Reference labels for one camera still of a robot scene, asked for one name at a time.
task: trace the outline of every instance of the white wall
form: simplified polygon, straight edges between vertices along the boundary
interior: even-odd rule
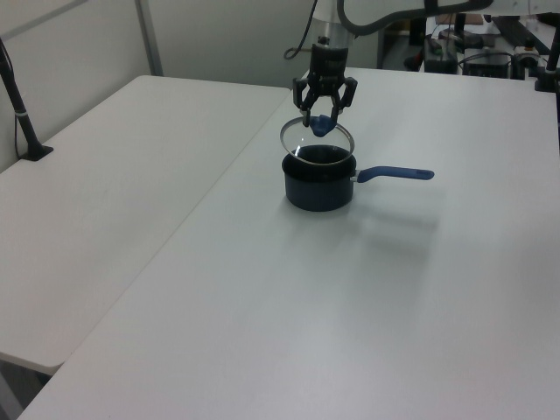
[[[164,75],[291,87],[309,66],[292,61],[312,0],[150,0],[149,10]],[[349,66],[375,67],[377,38],[359,38]]]
[[[3,7],[16,4],[2,1]],[[138,75],[150,73],[134,0],[87,1],[5,44],[41,142]],[[0,172],[16,161],[13,117],[0,83]],[[20,151],[25,151],[19,134]]]
[[[68,6],[74,0],[0,0],[0,33],[5,34],[20,26],[42,18]]]

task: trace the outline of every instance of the black stand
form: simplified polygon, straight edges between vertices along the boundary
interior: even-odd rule
[[[558,58],[560,58],[560,24],[556,27],[552,47],[550,48],[549,62],[544,70],[540,70],[535,82],[538,92],[556,93],[560,73],[557,71]]]
[[[465,23],[466,23],[466,14],[458,13],[457,16],[455,17],[455,25],[453,26],[455,35],[457,35],[458,37],[460,37],[465,31]]]
[[[21,158],[37,162],[52,152],[53,148],[42,145],[35,135],[35,130],[33,129],[32,122],[27,115],[27,110],[25,109],[21,94],[19,94],[18,85],[16,85],[16,79],[14,77],[11,64],[5,53],[4,43],[1,39],[0,75],[2,76],[3,84],[6,86],[6,91],[10,97],[11,105],[14,107],[14,111],[16,112],[16,117],[19,121],[19,125],[21,126],[21,130],[24,132],[25,140],[27,140],[27,153],[25,153]]]

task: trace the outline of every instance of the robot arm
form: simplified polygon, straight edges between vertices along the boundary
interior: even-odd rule
[[[311,109],[321,96],[332,98],[332,124],[352,104],[357,81],[344,76],[348,47],[356,36],[369,35],[403,19],[452,13],[530,15],[560,12],[559,0],[317,0],[313,18],[318,39],[311,49],[309,75],[294,79],[294,104],[311,121]],[[345,92],[340,96],[340,89]],[[303,98],[306,88],[307,96]]]

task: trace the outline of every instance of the blue handle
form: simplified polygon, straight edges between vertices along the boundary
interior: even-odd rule
[[[330,116],[312,116],[309,121],[309,126],[315,136],[324,137],[335,129],[336,122],[334,122]]]
[[[368,182],[375,177],[394,177],[421,179],[428,181],[434,178],[434,172],[424,169],[395,168],[394,166],[376,166],[375,168],[364,169],[358,174],[358,182]]]

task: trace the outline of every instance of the white table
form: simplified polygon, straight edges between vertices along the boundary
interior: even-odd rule
[[[0,176],[0,360],[52,374],[289,94],[140,77]]]
[[[436,177],[295,208],[286,99],[21,420],[560,417],[554,96],[348,73],[360,166]]]

